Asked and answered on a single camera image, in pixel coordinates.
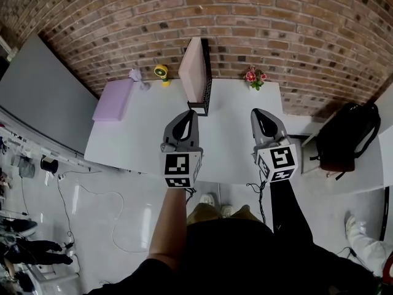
khaki pants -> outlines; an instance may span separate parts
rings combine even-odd
[[[239,211],[231,216],[234,219],[251,219],[260,222],[251,212],[249,205],[243,205]],[[187,218],[187,225],[198,222],[222,219],[221,212],[214,206],[206,203],[199,203]]]

white pants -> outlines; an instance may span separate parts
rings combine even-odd
[[[373,271],[374,275],[382,277],[385,262],[393,251],[393,245],[368,237],[358,224],[351,227],[348,241],[364,265]]]

white sneaker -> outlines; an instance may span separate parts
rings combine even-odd
[[[225,218],[229,218],[230,216],[232,216],[233,214],[233,206],[231,205],[224,205],[221,208],[221,215],[222,217]]]
[[[351,229],[356,225],[356,218],[353,214],[350,214],[345,222],[345,234],[348,237]]]
[[[205,203],[214,207],[214,197],[211,194],[203,194],[199,199],[199,203]]]

black backpack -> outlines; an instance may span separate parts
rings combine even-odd
[[[310,157],[310,160],[320,160],[323,170],[342,172],[336,178],[339,180],[347,171],[355,170],[354,159],[360,157],[375,139],[380,125],[381,118],[375,104],[346,103],[318,133],[318,156]],[[373,129],[363,148],[355,152],[358,144]]]

black sleeve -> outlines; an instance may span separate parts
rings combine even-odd
[[[129,277],[116,284],[105,284],[102,288],[93,289],[88,295],[123,294],[124,291],[143,287],[164,290],[171,285],[174,272],[164,262],[147,259]]]

